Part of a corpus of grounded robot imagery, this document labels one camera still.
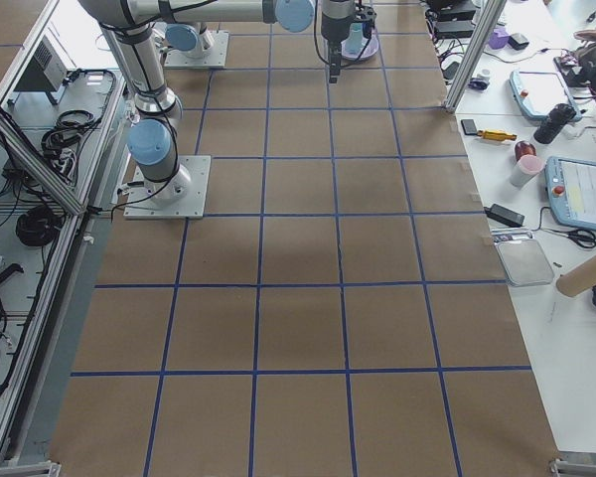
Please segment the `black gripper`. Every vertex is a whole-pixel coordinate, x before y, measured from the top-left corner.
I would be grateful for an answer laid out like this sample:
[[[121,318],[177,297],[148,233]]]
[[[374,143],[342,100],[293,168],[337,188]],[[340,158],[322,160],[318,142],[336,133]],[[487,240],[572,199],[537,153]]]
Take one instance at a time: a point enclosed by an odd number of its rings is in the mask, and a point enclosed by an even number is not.
[[[376,13],[373,7],[365,4],[356,5],[355,24],[361,27],[364,38],[371,38],[373,36],[375,19]],[[351,24],[351,15],[334,18],[323,13],[321,35],[331,46],[341,45],[349,38]]]

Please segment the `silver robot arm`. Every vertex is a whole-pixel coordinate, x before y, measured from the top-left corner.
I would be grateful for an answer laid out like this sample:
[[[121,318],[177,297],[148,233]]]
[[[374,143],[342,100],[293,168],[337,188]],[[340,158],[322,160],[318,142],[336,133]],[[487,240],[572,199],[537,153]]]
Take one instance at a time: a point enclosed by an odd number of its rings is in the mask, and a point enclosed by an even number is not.
[[[191,178],[178,150],[181,101],[167,86],[153,29],[99,26],[133,91],[139,120],[130,128],[127,146],[143,175],[146,200],[158,208],[170,206],[185,197]]]
[[[323,61],[333,70],[341,65],[352,26],[359,24],[369,38],[376,19],[374,9],[360,1],[82,1],[80,6],[119,41],[150,32],[158,21],[277,23],[291,33],[320,26],[327,42]]]

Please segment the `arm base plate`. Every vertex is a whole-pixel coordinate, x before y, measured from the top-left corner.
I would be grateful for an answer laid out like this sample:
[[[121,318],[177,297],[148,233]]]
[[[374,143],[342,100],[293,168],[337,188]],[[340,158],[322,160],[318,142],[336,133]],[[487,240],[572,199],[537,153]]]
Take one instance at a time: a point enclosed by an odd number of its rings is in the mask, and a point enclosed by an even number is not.
[[[171,70],[223,69],[228,39],[229,33],[225,30],[199,33],[188,25],[171,25],[165,33],[168,48],[164,67]]]
[[[123,215],[129,220],[201,219],[204,216],[212,158],[209,155],[180,156],[179,172],[161,190],[146,182],[138,166],[134,181],[144,185],[129,192]]]

